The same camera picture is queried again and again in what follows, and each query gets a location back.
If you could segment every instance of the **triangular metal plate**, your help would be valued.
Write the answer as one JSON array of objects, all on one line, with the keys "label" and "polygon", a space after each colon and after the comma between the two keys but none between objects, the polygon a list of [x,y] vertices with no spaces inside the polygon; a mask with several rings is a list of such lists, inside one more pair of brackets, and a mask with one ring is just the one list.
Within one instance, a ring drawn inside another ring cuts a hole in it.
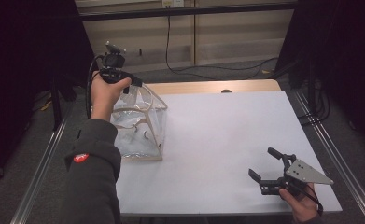
[{"label": "triangular metal plate", "polygon": [[287,169],[286,174],[305,183],[333,184],[333,180],[322,175],[302,160],[295,160],[289,169]]}]

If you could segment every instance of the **hand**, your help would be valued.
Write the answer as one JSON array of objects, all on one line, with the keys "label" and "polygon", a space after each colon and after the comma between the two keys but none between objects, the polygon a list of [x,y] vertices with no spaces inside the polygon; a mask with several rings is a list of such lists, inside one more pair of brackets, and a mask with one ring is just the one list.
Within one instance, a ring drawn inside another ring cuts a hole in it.
[{"label": "hand", "polygon": [[121,91],[131,85],[132,80],[126,77],[115,84],[108,84],[101,78],[98,71],[92,73],[91,84],[91,119],[110,120],[114,104],[120,98]]},{"label": "hand", "polygon": [[[314,184],[308,183],[314,190]],[[313,190],[310,190],[309,187],[306,187],[305,191],[315,198]],[[293,197],[286,189],[280,189],[280,196],[292,207],[293,218],[295,222],[302,223],[314,218],[317,215],[316,211],[316,203],[308,197],[302,197],[297,199]]]}]

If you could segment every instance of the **table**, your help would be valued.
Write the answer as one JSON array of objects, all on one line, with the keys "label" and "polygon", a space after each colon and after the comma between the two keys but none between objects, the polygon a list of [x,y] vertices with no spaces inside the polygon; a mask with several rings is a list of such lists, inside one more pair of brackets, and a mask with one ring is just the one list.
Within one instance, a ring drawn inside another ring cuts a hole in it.
[{"label": "table", "polygon": [[[263,179],[282,175],[282,162],[267,147],[294,153],[322,171],[274,80],[149,87],[169,105],[163,161],[122,162],[117,191],[124,216],[289,212],[278,196],[262,196],[248,176],[249,168]],[[232,93],[212,94],[222,90]],[[316,192],[326,212],[342,210],[330,186],[317,185]]]}]

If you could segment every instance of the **gray carpet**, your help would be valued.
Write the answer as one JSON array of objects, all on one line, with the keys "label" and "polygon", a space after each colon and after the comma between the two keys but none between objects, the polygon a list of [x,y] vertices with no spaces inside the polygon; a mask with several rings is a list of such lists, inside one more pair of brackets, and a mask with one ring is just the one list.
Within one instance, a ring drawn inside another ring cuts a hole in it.
[{"label": "gray carpet", "polygon": [[[257,63],[228,63],[217,65],[241,68],[249,67]],[[271,70],[274,68],[275,63],[276,61],[266,63],[262,66],[262,70]],[[230,71],[216,68],[194,68],[184,72],[199,73],[217,79],[232,80],[251,77],[256,74],[257,70]],[[207,80],[202,77],[190,75],[176,75],[168,70],[139,73],[137,75],[144,79],[146,83]],[[269,75],[260,73],[255,78],[266,78],[267,76]],[[288,89],[288,78],[282,77],[278,82],[281,88],[287,92],[296,114],[302,115],[303,111],[293,91]],[[76,92],[78,95],[71,117],[67,121],[63,136],[52,158],[27,223],[57,223],[66,172],[63,164],[63,156],[71,149],[72,143],[77,137],[77,132],[82,122],[86,119],[84,90],[76,89]],[[36,106],[43,104],[44,100],[38,102]],[[35,168],[39,164],[52,135],[52,122],[51,108],[46,111],[36,111],[32,117],[30,128],[25,133],[18,148],[16,148],[7,163],[5,176],[0,179],[0,223],[10,223],[10,220],[13,218],[18,204],[29,185]],[[332,101],[330,117],[323,121],[323,124],[358,181],[365,188],[365,136],[352,130],[348,122],[349,120],[343,111],[337,106],[336,102]],[[303,130],[312,144],[324,170],[335,181],[333,189],[343,208],[343,212],[326,214],[324,215],[324,219],[327,223],[365,223],[365,216],[363,216],[355,199],[345,186],[343,179],[330,160],[328,153],[325,151],[314,129],[311,126],[305,126]],[[138,223],[140,220],[139,217],[126,217],[125,219],[130,223]],[[288,219],[289,217],[274,216],[209,217],[208,219],[202,217],[156,217],[152,219],[145,217],[141,218],[141,223],[288,223]]]}]

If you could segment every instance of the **beige wall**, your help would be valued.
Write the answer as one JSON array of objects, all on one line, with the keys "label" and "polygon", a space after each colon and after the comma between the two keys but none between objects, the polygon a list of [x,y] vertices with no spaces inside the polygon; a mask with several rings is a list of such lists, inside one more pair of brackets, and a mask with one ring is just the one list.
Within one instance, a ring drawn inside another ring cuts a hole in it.
[{"label": "beige wall", "polygon": [[[196,6],[221,6],[265,3],[264,0],[196,0]],[[185,1],[185,7],[193,5],[193,1]],[[161,1],[135,4],[122,4],[103,7],[81,7],[81,13],[105,11],[129,11],[161,8]],[[230,46],[250,45],[260,41],[276,40],[273,52],[266,52],[262,58],[279,53],[282,40],[287,32],[292,10],[263,11],[198,15],[195,18],[196,63],[222,62],[217,57],[225,57],[224,62],[241,61],[244,54],[232,57],[227,52]],[[125,66],[133,67],[132,72],[165,68],[165,46],[167,37],[167,18],[127,19],[118,21],[86,21],[84,22],[88,37],[95,54],[105,52],[105,42],[111,41],[122,49],[127,49]],[[171,18],[169,63],[173,66],[193,64],[194,49],[194,17],[178,16]],[[208,49],[215,46],[224,54],[208,54]],[[249,57],[256,52],[248,52]]]}]

